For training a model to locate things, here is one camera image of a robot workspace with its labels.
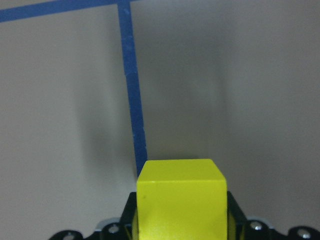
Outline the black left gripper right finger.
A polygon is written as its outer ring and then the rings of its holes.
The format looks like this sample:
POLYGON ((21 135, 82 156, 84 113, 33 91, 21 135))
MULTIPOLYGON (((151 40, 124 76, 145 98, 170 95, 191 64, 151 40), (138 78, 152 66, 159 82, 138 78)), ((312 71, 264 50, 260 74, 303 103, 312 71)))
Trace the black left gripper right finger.
POLYGON ((282 234, 265 221, 248 219, 230 191, 227 192, 228 240, 320 240, 320 231, 305 225, 282 234))

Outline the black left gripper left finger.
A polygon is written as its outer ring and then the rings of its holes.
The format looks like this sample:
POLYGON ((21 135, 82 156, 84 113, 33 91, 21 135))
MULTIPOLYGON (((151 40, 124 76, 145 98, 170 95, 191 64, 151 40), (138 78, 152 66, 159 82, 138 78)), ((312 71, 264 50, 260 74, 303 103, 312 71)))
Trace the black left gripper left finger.
POLYGON ((77 230, 66 229, 53 234, 49 240, 132 240, 136 209, 137 193, 131 192, 121 217, 99 222, 91 235, 84 237, 77 230))

